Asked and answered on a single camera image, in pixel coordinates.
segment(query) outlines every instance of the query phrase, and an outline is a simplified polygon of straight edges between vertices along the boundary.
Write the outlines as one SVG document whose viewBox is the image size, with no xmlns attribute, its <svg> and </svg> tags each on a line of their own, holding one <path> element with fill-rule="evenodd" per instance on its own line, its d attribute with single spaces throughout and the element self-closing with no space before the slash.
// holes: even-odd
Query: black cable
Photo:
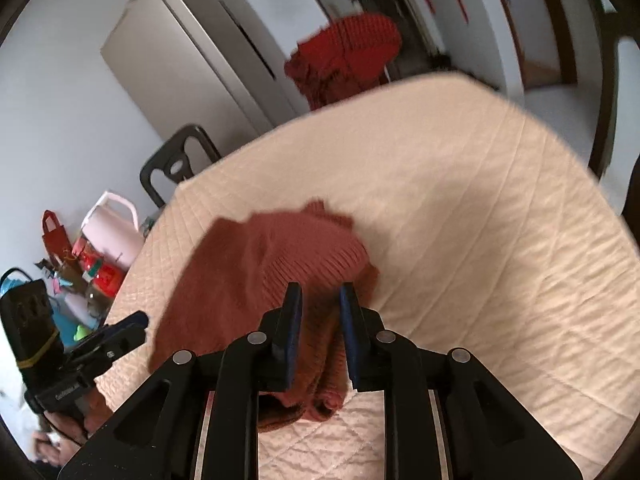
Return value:
<svg viewBox="0 0 640 480">
<path fill-rule="evenodd" d="M 51 419 L 50 419 L 50 418 L 49 418 L 45 413 L 43 413 L 43 414 L 42 414 L 42 416 L 43 416 L 44 418 L 46 418 L 46 419 L 47 419 L 47 422 L 49 423 L 49 425 L 50 425 L 54 430 L 56 430 L 56 433 L 59 433 L 59 434 L 60 434 L 60 436 L 63 436 L 63 437 L 64 437 L 64 438 L 66 438 L 67 440 L 70 440 L 71 442 L 73 442 L 74 444 L 76 444 L 76 446 L 78 446 L 78 447 L 82 447 L 82 444 L 80 444 L 76 439 L 71 438 L 71 437 L 70 437 L 68 434 L 66 434 L 64 431 L 60 430 L 60 428 L 59 428 L 59 427 L 57 427 L 57 426 L 56 426 L 56 425 L 51 421 Z"/>
<path fill-rule="evenodd" d="M 5 272 L 2 277 L 0 278 L 0 287 L 2 287 L 2 284 L 4 283 L 4 280 L 6 280 L 9 275 L 13 274 L 14 272 L 20 272 L 23 276 L 25 276 L 30 282 L 33 281 L 33 278 L 28 275 L 26 272 L 24 272 L 20 267 L 12 267 L 11 269 L 9 269 L 7 272 Z"/>
</svg>

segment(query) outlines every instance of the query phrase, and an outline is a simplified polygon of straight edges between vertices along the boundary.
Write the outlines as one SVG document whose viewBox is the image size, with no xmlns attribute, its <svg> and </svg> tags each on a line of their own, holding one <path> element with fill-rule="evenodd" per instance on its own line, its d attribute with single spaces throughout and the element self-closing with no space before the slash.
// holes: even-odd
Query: red knit sweater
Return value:
<svg viewBox="0 0 640 480">
<path fill-rule="evenodd" d="M 304 416 L 327 420 L 342 407 L 346 363 L 338 288 L 354 282 L 369 303 L 378 270 L 351 231 L 353 221 L 322 202 L 301 212 L 254 214 L 247 222 L 216 220 L 194 250 L 156 332 L 149 371 L 180 349 L 197 355 L 226 348 L 258 328 L 281 306 L 289 282 L 299 282 L 304 307 L 296 376 L 291 389 L 261 402 L 258 426 L 272 430 Z"/>
</svg>

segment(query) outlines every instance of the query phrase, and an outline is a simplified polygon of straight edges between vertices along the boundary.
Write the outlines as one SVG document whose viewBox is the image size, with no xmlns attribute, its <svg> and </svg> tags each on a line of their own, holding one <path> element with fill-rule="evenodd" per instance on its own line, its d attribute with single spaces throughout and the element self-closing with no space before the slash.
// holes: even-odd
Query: pink water jug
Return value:
<svg viewBox="0 0 640 480">
<path fill-rule="evenodd" d="M 131 218 L 124 218 L 110 208 L 110 201 L 120 203 L 129 209 Z M 145 238 L 138 227 L 136 207 L 126 198 L 109 191 L 102 194 L 81 225 L 84 236 L 95 250 L 123 270 L 129 270 L 145 244 Z"/>
</svg>

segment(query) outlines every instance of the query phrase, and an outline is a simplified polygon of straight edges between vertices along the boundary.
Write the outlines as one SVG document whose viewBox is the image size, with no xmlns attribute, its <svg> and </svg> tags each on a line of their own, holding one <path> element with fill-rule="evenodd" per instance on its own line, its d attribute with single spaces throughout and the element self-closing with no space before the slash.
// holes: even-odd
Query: black plastic chair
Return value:
<svg viewBox="0 0 640 480">
<path fill-rule="evenodd" d="M 193 169 L 189 162 L 189 156 L 184 151 L 185 143 L 190 137 L 193 137 L 200 143 L 200 146 L 202 146 L 202 149 L 212 164 L 222 158 L 212 140 L 200 126 L 197 124 L 187 124 L 180 128 L 171 139 L 165 142 L 162 147 L 146 161 L 142 170 L 140 170 L 140 184 L 145 188 L 151 200 L 160 208 L 164 207 L 166 202 L 162 200 L 160 194 L 151 184 L 151 174 L 154 170 L 161 170 L 176 184 L 192 178 Z"/>
</svg>

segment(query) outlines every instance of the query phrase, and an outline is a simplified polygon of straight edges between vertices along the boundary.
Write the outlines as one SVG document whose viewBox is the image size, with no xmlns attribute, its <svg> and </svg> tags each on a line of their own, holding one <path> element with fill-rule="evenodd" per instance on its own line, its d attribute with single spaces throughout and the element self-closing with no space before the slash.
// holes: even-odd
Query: beige quilted tablecloth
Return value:
<svg viewBox="0 0 640 480">
<path fill-rule="evenodd" d="M 145 377 L 154 329 L 209 223 L 299 208 L 353 215 L 381 279 L 373 308 L 423 348 L 469 348 L 590 479 L 640 410 L 639 261 L 586 170 L 545 126 L 466 78 L 367 93 L 245 146 L 180 186 L 118 295 L 149 342 L 100 389 Z M 263 480 L 382 479 L 382 394 L 260 436 Z"/>
</svg>

